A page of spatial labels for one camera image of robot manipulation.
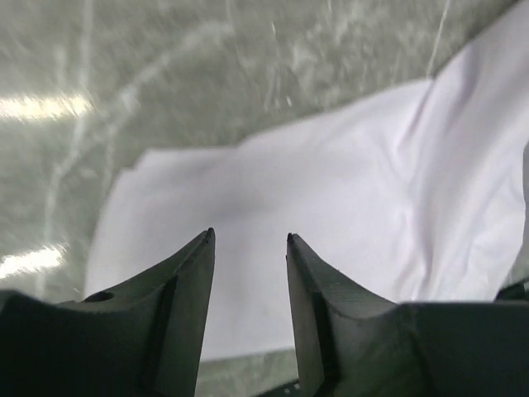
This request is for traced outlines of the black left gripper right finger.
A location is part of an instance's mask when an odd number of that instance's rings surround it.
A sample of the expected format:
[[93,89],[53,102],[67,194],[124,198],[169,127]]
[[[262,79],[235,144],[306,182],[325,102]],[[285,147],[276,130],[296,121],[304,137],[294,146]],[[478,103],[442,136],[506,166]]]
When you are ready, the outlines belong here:
[[287,240],[303,396],[525,396],[528,302],[396,304]]

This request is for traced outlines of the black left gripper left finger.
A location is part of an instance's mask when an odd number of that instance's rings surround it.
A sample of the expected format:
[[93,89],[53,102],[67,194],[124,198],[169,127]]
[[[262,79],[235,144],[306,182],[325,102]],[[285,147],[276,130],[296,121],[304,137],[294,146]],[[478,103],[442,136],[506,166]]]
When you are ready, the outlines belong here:
[[4,396],[192,396],[215,262],[206,230],[80,302],[1,293]]

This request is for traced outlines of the white t shirt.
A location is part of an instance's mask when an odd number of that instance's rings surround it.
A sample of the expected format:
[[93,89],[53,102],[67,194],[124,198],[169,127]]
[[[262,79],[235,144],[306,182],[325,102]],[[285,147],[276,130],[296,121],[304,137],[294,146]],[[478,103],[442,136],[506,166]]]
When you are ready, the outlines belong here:
[[93,294],[216,233],[205,361],[293,347],[286,239],[394,302],[492,299],[522,247],[528,4],[433,79],[238,146],[147,151],[104,208]]

